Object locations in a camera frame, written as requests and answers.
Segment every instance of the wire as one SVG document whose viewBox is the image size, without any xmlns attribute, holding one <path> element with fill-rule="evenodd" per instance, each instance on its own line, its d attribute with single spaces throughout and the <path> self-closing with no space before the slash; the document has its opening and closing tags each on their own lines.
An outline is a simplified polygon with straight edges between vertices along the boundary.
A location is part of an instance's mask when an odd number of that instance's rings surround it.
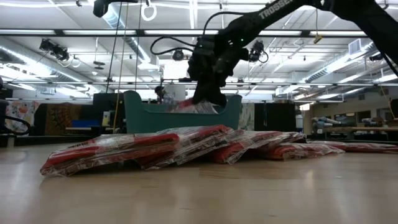
<svg viewBox="0 0 398 224">
<path fill-rule="evenodd" d="M 246 13 L 245 13 L 245 12 L 229 12 L 229 11 L 223 11 L 223 12 L 217 12 L 216 14 L 211 15 L 211 16 L 208 18 L 208 20 L 206 21 L 205 27 L 203 28 L 203 35 L 206 34 L 207 25 L 208 25 L 209 22 L 212 20 L 212 18 L 214 18 L 214 17 L 216 17 L 216 16 L 219 16 L 219 15 L 223 15 L 223 14 L 243 16 L 243 15 L 245 15 Z M 175 37 L 172 37 L 172 36 L 168 36 L 168 35 L 164 35 L 164 36 L 159 37 L 158 39 L 156 39 L 156 40 L 152 43 L 152 45 L 150 46 L 150 52 L 151 52 L 152 54 L 154 54 L 154 55 L 162 55 L 162 54 L 166 54 L 166 53 L 172 52 L 172 51 L 174 51 L 174 50 L 189 50 L 189 51 L 193 52 L 192 49 L 189 49 L 189 48 L 186 48 L 186 47 L 176 47 L 176 48 L 169 49 L 169 50 L 165 50 L 165 51 L 162 51 L 162 52 L 154 52 L 154 51 L 153 51 L 154 45 L 155 45 L 158 41 L 160 41 L 160 40 L 162 40 L 162 39 L 172 39 L 172 40 L 175 40 L 175 41 L 180 42 L 180 43 L 182 43 L 182 44 L 185 44 L 185 45 L 187 45 L 187 46 L 195 47 L 194 44 L 189 44 L 188 42 L 185 42 L 185 41 L 180 40 L 180 39 L 178 39 L 178 38 L 175 38 Z"/>
<path fill-rule="evenodd" d="M 178 38 L 175 38 L 175 37 L 172 37 L 172 36 L 168 36 L 168 35 L 164 35 L 164 36 L 159 37 L 158 39 L 156 39 L 156 40 L 150 45 L 150 52 L 151 52 L 152 54 L 154 54 L 154 55 L 162 55 L 162 54 L 166 54 L 166 53 L 172 52 L 172 51 L 174 51 L 174 50 L 189 50 L 189 51 L 193 52 L 192 49 L 189 49 L 189 48 L 186 48 L 186 47 L 176 47 L 176 48 L 169 49 L 169 50 L 165 50 L 165 51 L 162 51 L 162 52 L 154 52 L 153 48 L 154 48 L 155 44 L 158 43 L 158 41 L 163 40 L 163 39 L 172 39 L 172 40 L 175 40 L 175 41 L 180 42 L 180 43 L 182 43 L 182 44 L 185 44 L 185 45 L 188 45 L 188 46 L 191 46 L 191 47 L 195 47 L 195 45 L 189 44 L 188 42 L 185 42 L 185 41 L 180 40 L 180 39 L 178 39 Z"/>
<path fill-rule="evenodd" d="M 122 2 L 120 2 L 119 15 L 121 14 L 121 12 L 122 12 Z M 118 31 L 119 31 L 119 23 L 120 23 L 120 16 L 118 17 L 118 23 L 116 24 L 116 33 L 118 33 Z M 113 63 L 114 49 L 116 47 L 117 39 L 118 39 L 118 35 L 115 34 L 114 42 L 113 42 L 113 49 L 112 49 L 112 56 L 111 56 L 111 64 L 109 65 L 109 74 L 108 74 L 108 79 L 107 79 L 107 83 L 106 83 L 106 92 L 105 93 L 108 93 L 109 82 L 111 81 L 112 63 Z"/>
<path fill-rule="evenodd" d="M 230 11 L 217 12 L 217 13 L 211 15 L 211 16 L 207 19 L 207 21 L 206 21 L 206 23 L 205 23 L 205 26 L 204 26 L 204 28 L 203 28 L 203 35 L 206 34 L 207 25 L 209 24 L 209 22 L 210 22 L 214 17 L 219 16 L 219 15 L 225 15 L 225 14 L 227 14 L 227 15 L 243 16 L 243 15 L 246 15 L 247 13 L 246 13 L 246 12 L 230 12 Z"/>
<path fill-rule="evenodd" d="M 127 5 L 126 9 L 126 25 L 124 26 L 124 34 L 123 37 L 126 37 L 126 30 L 127 30 L 127 22 L 128 22 L 128 17 L 129 16 L 129 5 Z M 126 41 L 123 41 L 123 49 L 122 49 L 122 58 L 124 57 L 124 46 L 126 44 Z M 113 118 L 113 134 L 115 134 L 115 129 L 116 129 L 116 121 L 118 119 L 118 110 L 119 110 L 119 96 L 120 96 L 120 83 L 122 82 L 122 70 L 123 70 L 123 60 L 121 60 L 120 64 L 120 74 L 119 74 L 119 84 L 118 84 L 118 96 L 116 97 L 116 109 L 114 113 L 114 118 Z"/>
<path fill-rule="evenodd" d="M 269 60 L 269 56 L 268 56 L 267 52 L 264 52 L 264 54 L 267 56 L 267 60 L 261 61 L 261 60 L 259 59 L 259 62 L 261 62 L 261 63 L 267 63 L 268 60 Z"/>
</svg>

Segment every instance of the person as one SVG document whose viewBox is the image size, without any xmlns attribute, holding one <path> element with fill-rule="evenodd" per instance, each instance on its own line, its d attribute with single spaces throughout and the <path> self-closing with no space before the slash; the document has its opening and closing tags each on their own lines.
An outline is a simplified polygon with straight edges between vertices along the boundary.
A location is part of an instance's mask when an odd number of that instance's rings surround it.
<svg viewBox="0 0 398 224">
<path fill-rule="evenodd" d="M 159 104 L 168 104 L 168 105 L 174 104 L 173 97 L 167 94 L 167 92 L 164 90 L 164 87 L 157 86 L 155 88 L 155 93 L 157 95 L 157 102 Z"/>
</svg>

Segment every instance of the plastic bag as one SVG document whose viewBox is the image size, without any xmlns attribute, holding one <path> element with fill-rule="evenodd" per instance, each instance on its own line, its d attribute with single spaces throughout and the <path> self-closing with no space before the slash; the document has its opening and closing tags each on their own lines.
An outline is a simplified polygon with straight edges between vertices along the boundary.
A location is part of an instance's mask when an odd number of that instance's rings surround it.
<svg viewBox="0 0 398 224">
<path fill-rule="evenodd" d="M 167 129 L 159 134 L 177 134 L 180 138 L 180 147 L 169 153 L 138 158 L 136 162 L 143 169 L 160 169 L 173 163 L 180 165 L 227 146 L 226 136 L 232 132 L 231 128 L 223 125 Z"/>
<path fill-rule="evenodd" d="M 366 142 L 335 142 L 335 141 L 307 141 L 310 144 L 326 144 L 342 149 L 346 152 L 398 152 L 398 146 L 390 144 L 366 143 Z"/>
<path fill-rule="evenodd" d="M 236 130 L 227 137 L 229 146 L 215 150 L 211 158 L 217 163 L 234 164 L 248 149 L 259 148 L 282 134 L 279 131 Z"/>
<path fill-rule="evenodd" d="M 210 102 L 203 101 L 194 105 L 192 99 L 187 99 L 177 103 L 176 107 L 170 110 L 171 113 L 198 113 L 198 114 L 218 114 Z"/>
<path fill-rule="evenodd" d="M 170 152 L 179 148 L 178 143 L 178 135 L 172 133 L 141 137 L 132 134 L 103 136 L 81 146 L 51 153 L 40 173 L 69 176 L 83 169 Z"/>
<path fill-rule="evenodd" d="M 344 151 L 324 144 L 282 143 L 278 147 L 268 150 L 264 155 L 266 159 L 286 161 L 339 153 L 344 153 Z"/>
</svg>

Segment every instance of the teal bin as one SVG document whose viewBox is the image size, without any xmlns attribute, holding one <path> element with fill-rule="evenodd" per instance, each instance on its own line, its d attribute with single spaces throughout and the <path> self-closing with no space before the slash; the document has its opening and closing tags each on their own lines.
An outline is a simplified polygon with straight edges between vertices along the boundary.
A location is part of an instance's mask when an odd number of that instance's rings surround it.
<svg viewBox="0 0 398 224">
<path fill-rule="evenodd" d="M 154 133 L 168 128 L 223 124 L 237 129 L 242 96 L 234 95 L 219 114 L 166 113 L 167 105 L 142 103 L 136 91 L 124 92 L 127 133 Z"/>
</svg>

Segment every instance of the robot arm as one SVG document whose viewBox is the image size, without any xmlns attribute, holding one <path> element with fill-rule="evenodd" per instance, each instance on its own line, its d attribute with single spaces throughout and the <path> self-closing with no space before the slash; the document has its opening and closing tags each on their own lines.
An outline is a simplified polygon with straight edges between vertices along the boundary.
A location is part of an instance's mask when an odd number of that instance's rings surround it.
<svg viewBox="0 0 398 224">
<path fill-rule="evenodd" d="M 220 87 L 233 75 L 239 60 L 248 60 L 248 52 L 243 47 L 260 31 L 304 5 L 331 11 L 354 22 L 382 53 L 398 63 L 398 23 L 374 0 L 276 0 L 264 9 L 233 20 L 216 35 L 198 38 L 188 69 L 191 79 L 198 82 L 193 102 L 206 99 L 224 106 L 226 98 Z"/>
</svg>

